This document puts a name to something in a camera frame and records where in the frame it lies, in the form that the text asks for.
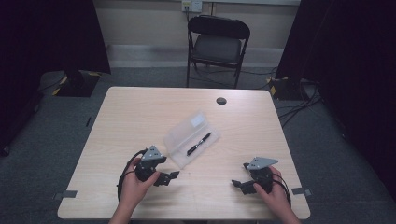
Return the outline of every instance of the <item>chair backrest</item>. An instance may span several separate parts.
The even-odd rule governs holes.
[[[191,18],[188,29],[189,32],[203,35],[228,36],[246,40],[250,37],[250,29],[242,21],[209,15]]]

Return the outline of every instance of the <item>person's right hand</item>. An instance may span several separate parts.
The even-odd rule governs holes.
[[[277,176],[282,176],[281,173],[273,166],[269,167],[273,172],[273,179],[279,182],[282,180]],[[289,202],[286,198],[286,193],[283,188],[276,182],[273,183],[271,193],[267,194],[265,190],[259,184],[253,184],[254,189],[260,195],[262,200],[268,205],[268,208],[273,212],[283,223],[300,223],[300,220],[291,210]]]

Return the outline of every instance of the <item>black chair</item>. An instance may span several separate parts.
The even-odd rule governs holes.
[[[189,57],[186,87],[189,87],[190,63],[194,64],[195,70],[197,63],[203,63],[234,68],[235,83],[233,87],[236,89],[250,38],[248,26],[239,20],[200,15],[190,19],[188,30]],[[192,34],[198,34],[195,43]]]

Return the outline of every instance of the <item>table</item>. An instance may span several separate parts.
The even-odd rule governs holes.
[[[227,100],[225,105],[217,99]],[[180,170],[170,185],[151,187],[134,210],[136,219],[275,218],[257,194],[243,195],[232,179],[251,180],[244,162],[260,156],[278,159],[290,189],[301,183],[267,91],[112,87],[100,108],[67,190],[60,218],[108,219],[117,204],[117,183],[126,162],[155,145],[167,155],[163,138],[197,110],[221,137]],[[179,170],[168,157],[157,170]],[[310,211],[303,194],[291,194],[292,209],[305,219]]]

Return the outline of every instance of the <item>chair seat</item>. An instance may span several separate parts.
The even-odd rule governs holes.
[[[197,60],[237,64],[241,41],[222,36],[199,35],[191,57]]]

